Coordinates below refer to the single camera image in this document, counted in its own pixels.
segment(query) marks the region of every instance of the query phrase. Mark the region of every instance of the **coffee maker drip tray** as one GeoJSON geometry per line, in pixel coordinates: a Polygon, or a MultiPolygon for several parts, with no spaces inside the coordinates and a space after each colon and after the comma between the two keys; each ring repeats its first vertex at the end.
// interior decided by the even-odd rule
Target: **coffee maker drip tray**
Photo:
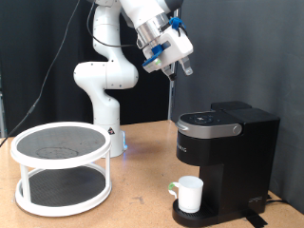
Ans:
{"type": "Polygon", "coordinates": [[[172,216],[178,224],[187,227],[203,227],[218,223],[218,215],[213,213],[205,204],[202,203],[196,213],[186,213],[179,208],[178,199],[173,203],[172,216]]]}

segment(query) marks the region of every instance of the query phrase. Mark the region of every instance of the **blue light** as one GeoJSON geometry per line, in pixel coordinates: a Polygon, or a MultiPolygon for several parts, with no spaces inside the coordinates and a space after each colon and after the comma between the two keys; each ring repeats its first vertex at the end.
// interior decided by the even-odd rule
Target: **blue light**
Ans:
{"type": "Polygon", "coordinates": [[[123,150],[127,149],[127,144],[125,144],[125,132],[123,131],[123,150]]]}

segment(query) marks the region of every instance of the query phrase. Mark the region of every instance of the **power cord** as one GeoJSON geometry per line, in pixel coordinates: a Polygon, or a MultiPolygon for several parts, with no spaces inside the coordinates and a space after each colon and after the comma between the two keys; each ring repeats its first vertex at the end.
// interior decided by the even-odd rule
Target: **power cord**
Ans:
{"type": "Polygon", "coordinates": [[[7,139],[8,139],[8,138],[9,138],[9,137],[18,129],[18,127],[27,119],[27,117],[32,113],[32,111],[35,109],[35,107],[37,106],[38,102],[40,101],[42,92],[43,92],[43,90],[44,90],[44,88],[45,88],[45,84],[46,84],[48,75],[49,75],[50,70],[52,69],[53,65],[55,64],[55,62],[56,62],[56,60],[57,60],[57,58],[58,58],[58,56],[59,56],[59,54],[60,54],[60,52],[61,52],[61,49],[62,49],[62,47],[63,47],[63,45],[64,45],[64,43],[65,43],[65,41],[66,41],[66,38],[67,38],[67,31],[68,31],[68,28],[69,28],[69,24],[70,24],[70,22],[71,22],[71,20],[72,20],[72,18],[73,18],[73,16],[74,16],[74,14],[75,14],[75,12],[76,12],[78,6],[79,6],[80,1],[81,1],[81,0],[78,0],[78,2],[77,2],[77,4],[76,4],[76,7],[75,7],[75,9],[74,9],[74,11],[73,11],[73,13],[72,13],[72,15],[70,16],[70,18],[69,18],[69,20],[68,20],[68,23],[67,23],[67,26],[66,26],[66,33],[65,33],[64,39],[63,39],[62,44],[60,45],[60,47],[59,47],[59,49],[58,49],[58,51],[57,51],[57,54],[56,54],[56,56],[55,56],[53,62],[51,63],[51,65],[50,65],[49,68],[48,68],[47,75],[46,75],[46,78],[45,78],[45,80],[44,80],[44,82],[43,82],[43,84],[42,84],[42,87],[41,87],[41,91],[40,91],[39,97],[37,98],[36,102],[32,105],[32,107],[29,109],[29,111],[28,111],[27,115],[25,116],[25,118],[24,118],[17,126],[15,126],[15,128],[13,128],[13,130],[8,134],[8,136],[1,142],[0,147],[2,147],[2,145],[7,141],[7,139]]]}
{"type": "Polygon", "coordinates": [[[91,17],[91,14],[92,14],[92,11],[93,11],[94,6],[95,6],[95,0],[94,0],[93,3],[92,3],[91,10],[89,11],[89,14],[88,14],[87,20],[86,20],[86,28],[87,28],[87,31],[88,31],[88,33],[91,35],[91,37],[92,37],[94,40],[96,40],[98,43],[100,43],[100,44],[102,44],[102,45],[104,45],[104,46],[113,47],[113,48],[129,48],[129,47],[135,47],[135,46],[136,46],[136,45],[112,46],[112,45],[107,45],[107,44],[101,42],[100,40],[98,40],[98,39],[92,34],[91,30],[89,29],[89,25],[88,25],[88,24],[89,24],[88,22],[89,22],[89,19],[90,19],[90,17],[91,17]]]}
{"type": "Polygon", "coordinates": [[[284,200],[284,199],[278,199],[278,200],[268,200],[266,201],[266,205],[270,204],[270,203],[274,203],[274,202],[281,202],[281,203],[288,203],[288,201],[284,200]]]}

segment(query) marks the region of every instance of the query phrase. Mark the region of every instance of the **white rack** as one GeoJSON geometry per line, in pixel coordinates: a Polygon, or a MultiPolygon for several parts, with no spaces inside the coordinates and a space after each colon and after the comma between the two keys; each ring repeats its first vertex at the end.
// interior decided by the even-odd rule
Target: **white rack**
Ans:
{"type": "Polygon", "coordinates": [[[111,192],[111,180],[110,180],[110,136],[109,134],[103,130],[101,127],[97,125],[92,125],[88,123],[49,123],[45,125],[40,125],[33,127],[27,131],[19,134],[11,143],[11,156],[20,163],[21,169],[21,179],[17,184],[15,197],[16,202],[19,204],[21,208],[24,210],[45,217],[64,217],[71,216],[75,214],[82,213],[87,211],[101,202],[103,202],[111,192]],[[44,131],[46,129],[56,128],[56,127],[83,127],[86,129],[91,129],[101,133],[105,138],[105,143],[102,147],[98,148],[95,151],[91,151],[83,156],[69,158],[69,159],[44,159],[44,158],[33,158],[25,155],[24,153],[18,151],[18,143],[22,141],[26,136],[29,136],[35,132],[44,131]],[[101,157],[105,157],[105,169],[101,166],[94,164],[96,160],[101,157]],[[105,178],[105,188],[104,190],[93,197],[92,199],[88,199],[81,203],[77,203],[74,205],[67,206],[44,206],[32,203],[31,194],[30,194],[30,186],[29,179],[34,175],[44,172],[46,170],[63,170],[76,168],[79,166],[88,167],[93,170],[97,170],[101,173],[105,178]],[[34,170],[29,172],[28,167],[35,168],[34,170]]]}

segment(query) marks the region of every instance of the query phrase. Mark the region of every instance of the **button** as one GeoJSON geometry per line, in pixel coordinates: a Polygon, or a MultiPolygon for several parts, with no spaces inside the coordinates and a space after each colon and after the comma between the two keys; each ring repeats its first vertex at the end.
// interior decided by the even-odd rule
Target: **button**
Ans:
{"type": "Polygon", "coordinates": [[[195,122],[198,124],[209,124],[210,122],[212,122],[213,119],[208,117],[208,116],[197,116],[195,118],[195,122]]]}
{"type": "Polygon", "coordinates": [[[239,135],[239,133],[241,132],[241,125],[236,125],[233,132],[235,135],[239,135]]]}

